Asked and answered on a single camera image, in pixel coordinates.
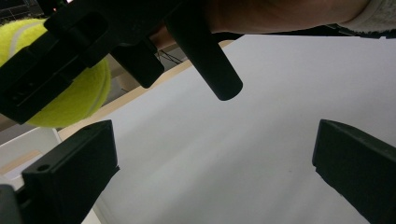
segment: wooden edge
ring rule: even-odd
[[[33,150],[18,157],[16,160],[11,161],[10,163],[4,165],[3,167],[0,167],[0,175],[5,175],[6,173],[14,170],[15,168],[19,167],[20,165],[28,162],[29,160],[37,156],[42,156],[41,152],[38,150]]]
[[[17,124],[17,122],[0,114],[0,132],[14,126],[15,124]]]
[[[232,43],[232,40],[225,40],[219,43],[219,45],[224,48],[225,46]],[[182,71],[186,70],[187,68],[191,67],[192,64],[190,61],[186,61],[184,63],[179,64],[178,66],[166,71],[163,75],[149,88],[144,89],[142,87],[138,87],[132,91],[127,92],[126,94],[122,95],[120,98],[114,100],[113,102],[104,105],[100,108],[96,113],[94,113],[91,117],[81,120],[71,126],[68,126],[64,129],[61,129],[58,134],[62,141],[70,137],[73,133],[76,133],[81,128],[93,124],[98,120],[102,119],[103,117],[109,115],[113,111],[117,110],[118,108],[122,107],[123,105],[128,104],[132,100],[136,99],[137,97],[143,95],[145,92],[152,90],[153,88],[159,86],[160,84],[164,83],[165,81],[171,79],[172,77],[176,76],[177,74],[181,73]]]

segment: yellow tennis ball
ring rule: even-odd
[[[43,22],[44,20],[30,19],[14,21],[0,27],[0,66],[47,31]],[[77,76],[64,92],[27,123],[60,128],[91,116],[105,102],[110,81],[107,61],[102,60]]]

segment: white table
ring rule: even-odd
[[[121,170],[99,216],[111,224],[368,223],[311,159],[320,119],[396,146],[396,41],[251,35],[225,52],[245,84],[231,101],[219,101],[192,67],[105,117]]]

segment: black bracket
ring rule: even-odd
[[[22,188],[0,185],[0,223],[81,223],[119,169],[111,121],[87,126],[26,168]]]
[[[396,223],[395,147],[349,125],[322,120],[313,164],[370,223]]]

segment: sleeve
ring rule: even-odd
[[[396,29],[396,1],[371,0],[358,17],[339,25],[355,32],[385,32]]]

